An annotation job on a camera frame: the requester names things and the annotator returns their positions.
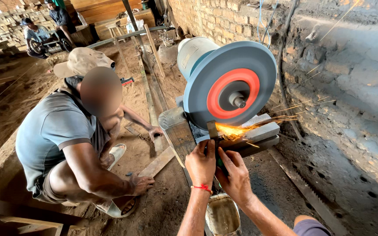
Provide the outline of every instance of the grinding wheel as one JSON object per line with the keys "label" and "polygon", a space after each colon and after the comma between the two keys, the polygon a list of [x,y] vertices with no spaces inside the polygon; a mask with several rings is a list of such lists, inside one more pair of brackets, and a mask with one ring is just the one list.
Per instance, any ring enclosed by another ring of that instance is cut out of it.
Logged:
{"label": "grinding wheel", "polygon": [[211,120],[241,125],[269,100],[276,76],[275,58],[262,44],[239,41],[220,47],[190,75],[183,99],[187,118],[203,130]]}

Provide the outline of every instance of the seated man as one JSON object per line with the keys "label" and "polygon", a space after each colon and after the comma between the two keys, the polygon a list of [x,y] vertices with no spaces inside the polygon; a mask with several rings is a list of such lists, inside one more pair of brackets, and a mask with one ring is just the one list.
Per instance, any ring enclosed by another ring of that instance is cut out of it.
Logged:
{"label": "seated man", "polygon": [[71,21],[69,13],[59,6],[56,6],[52,0],[45,0],[47,8],[49,8],[49,15],[56,23],[56,33],[59,38],[67,38],[71,42],[72,47],[76,47],[72,40],[71,34],[77,32],[74,24]]}
{"label": "seated man", "polygon": [[215,142],[204,140],[186,156],[185,165],[193,182],[189,205],[185,217],[180,225],[178,236],[204,235],[205,212],[211,195],[214,175],[224,191],[233,199],[239,208],[255,223],[265,236],[330,236],[330,232],[313,217],[297,216],[294,229],[290,229],[276,215],[274,215],[252,192],[249,171],[244,165],[243,158],[233,151],[224,152],[218,148],[228,176],[216,167]]}
{"label": "seated man", "polygon": [[[97,74],[90,85],[81,86],[89,71],[106,67],[114,76]],[[124,144],[113,146],[123,118],[144,127],[151,139],[163,133],[120,104],[122,85],[114,69],[114,61],[86,47],[75,48],[68,62],[55,65],[54,73],[65,78],[64,87],[29,112],[16,139],[27,190],[35,199],[54,204],[92,202],[112,217],[125,217],[135,210],[138,199],[132,196],[152,187],[153,178],[134,174],[126,181],[109,171],[126,150]],[[90,106],[82,102],[85,97],[93,99]],[[95,117],[88,110],[103,115]]]}
{"label": "seated man", "polygon": [[30,47],[30,40],[34,40],[36,42],[49,42],[51,39],[50,35],[41,35],[37,36],[37,34],[41,34],[44,32],[48,32],[47,28],[41,25],[35,25],[30,18],[22,18],[20,25],[26,26],[24,29],[24,38],[26,39],[27,45],[27,54],[31,57],[39,58],[39,59],[46,59],[47,56],[44,52],[37,53],[33,51]]}

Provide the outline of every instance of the baseball cap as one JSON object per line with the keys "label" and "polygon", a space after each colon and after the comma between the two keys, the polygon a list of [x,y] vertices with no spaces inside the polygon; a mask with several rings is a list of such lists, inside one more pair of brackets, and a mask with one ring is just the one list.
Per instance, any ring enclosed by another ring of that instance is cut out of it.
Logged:
{"label": "baseball cap", "polygon": [[30,18],[28,17],[24,17],[20,21],[20,25],[26,25],[26,24],[32,24],[32,23],[33,23],[32,20],[30,20]]}
{"label": "baseball cap", "polygon": [[68,61],[56,64],[53,72],[60,78],[85,76],[96,67],[114,68],[115,62],[104,53],[87,47],[76,47],[68,55]]}

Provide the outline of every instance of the serrated blade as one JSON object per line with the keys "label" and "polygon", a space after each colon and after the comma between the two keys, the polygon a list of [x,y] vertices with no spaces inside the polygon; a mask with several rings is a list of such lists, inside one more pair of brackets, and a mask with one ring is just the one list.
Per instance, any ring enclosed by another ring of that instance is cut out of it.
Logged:
{"label": "serrated blade", "polygon": [[282,170],[287,174],[291,181],[296,185],[298,190],[309,201],[316,212],[322,217],[327,226],[331,228],[336,236],[350,235],[349,231],[339,222],[336,216],[328,209],[328,207],[319,199],[317,194],[309,187],[302,177],[289,165],[286,160],[275,148],[268,149],[269,154],[281,166]]}

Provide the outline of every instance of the red string bracelet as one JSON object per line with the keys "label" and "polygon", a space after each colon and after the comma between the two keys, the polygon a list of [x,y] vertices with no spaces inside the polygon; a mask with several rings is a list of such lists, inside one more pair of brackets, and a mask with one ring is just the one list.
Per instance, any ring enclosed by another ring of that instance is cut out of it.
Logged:
{"label": "red string bracelet", "polygon": [[201,184],[200,187],[197,187],[197,186],[193,186],[193,185],[192,185],[192,186],[190,186],[190,188],[191,188],[191,189],[193,189],[193,188],[197,188],[197,189],[207,190],[208,192],[211,192],[211,194],[213,194],[213,191],[208,189],[208,185]]}

